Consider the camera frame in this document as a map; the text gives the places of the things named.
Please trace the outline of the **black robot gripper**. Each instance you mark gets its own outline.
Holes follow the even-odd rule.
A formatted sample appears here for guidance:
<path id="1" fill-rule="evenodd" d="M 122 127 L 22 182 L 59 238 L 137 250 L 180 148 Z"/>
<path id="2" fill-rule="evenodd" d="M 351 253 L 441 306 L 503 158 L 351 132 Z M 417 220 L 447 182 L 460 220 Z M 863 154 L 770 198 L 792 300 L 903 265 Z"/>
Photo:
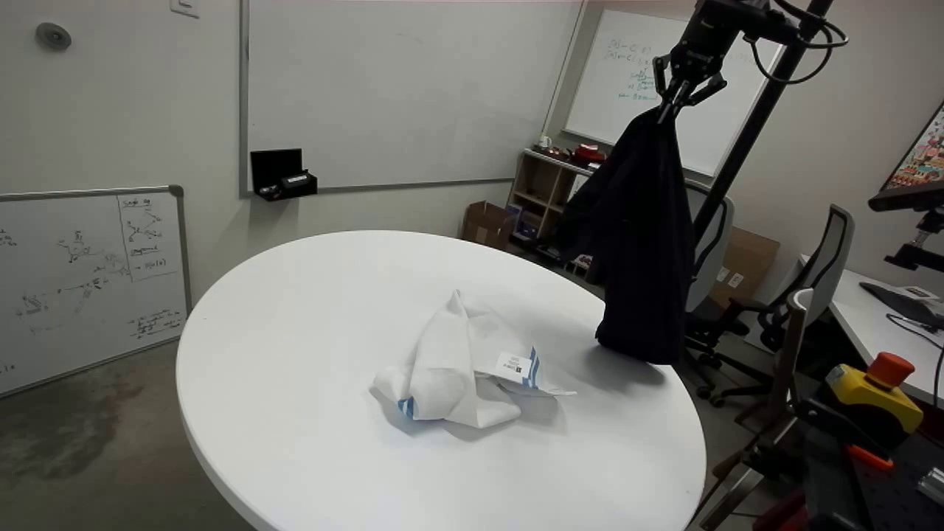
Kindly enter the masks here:
<path id="1" fill-rule="evenodd" d="M 696 0 L 680 43 L 653 58 L 661 120 L 717 93 L 726 85 L 723 58 L 734 37 L 760 34 L 768 15 L 768 0 Z"/>

